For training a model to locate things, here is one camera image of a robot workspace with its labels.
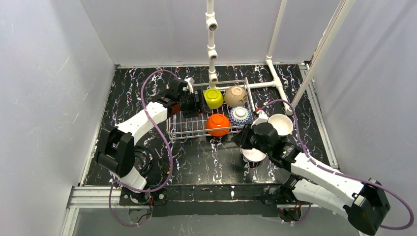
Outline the yellow-green bowl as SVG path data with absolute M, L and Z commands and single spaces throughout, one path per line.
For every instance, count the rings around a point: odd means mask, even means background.
M 224 103 L 221 91 L 215 88 L 209 88 L 204 91 L 204 98 L 208 107 L 212 110 L 220 108 Z

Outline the blue patterned bowl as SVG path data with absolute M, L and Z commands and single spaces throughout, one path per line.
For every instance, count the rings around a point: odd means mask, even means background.
M 242 126 L 252 123 L 249 110 L 242 106 L 232 108 L 228 113 L 228 119 L 232 126 Z

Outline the orange bowl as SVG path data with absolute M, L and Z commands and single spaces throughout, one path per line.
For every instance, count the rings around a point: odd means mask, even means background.
M 206 121 L 207 132 L 215 137 L 222 137 L 230 132 L 231 124 L 223 114 L 213 114 Z

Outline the beige floral bowl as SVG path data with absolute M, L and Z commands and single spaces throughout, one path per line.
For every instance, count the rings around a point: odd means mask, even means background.
M 243 87 L 232 86 L 228 88 L 224 94 L 224 102 L 234 108 L 244 106 L 247 100 L 247 93 Z

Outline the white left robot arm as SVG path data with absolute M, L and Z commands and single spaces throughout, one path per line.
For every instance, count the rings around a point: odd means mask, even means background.
M 164 138 L 158 125 L 178 112 L 194 118 L 208 111 L 202 89 L 193 88 L 188 80 L 171 79 L 166 89 L 153 96 L 136 115 L 113 128 L 101 129 L 94 160 L 132 192 L 156 192 L 163 186 L 146 190 L 147 181 L 134 166 L 137 143 L 152 129 Z

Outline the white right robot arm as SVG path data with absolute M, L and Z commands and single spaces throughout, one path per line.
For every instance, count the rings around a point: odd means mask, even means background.
M 310 202 L 347 218 L 364 234 L 374 236 L 390 210 L 381 183 L 350 179 L 342 172 L 307 157 L 307 153 L 284 140 L 293 126 L 262 122 L 247 124 L 232 137 L 242 149 L 265 154 L 279 168 L 292 173 L 288 191 L 299 201 Z

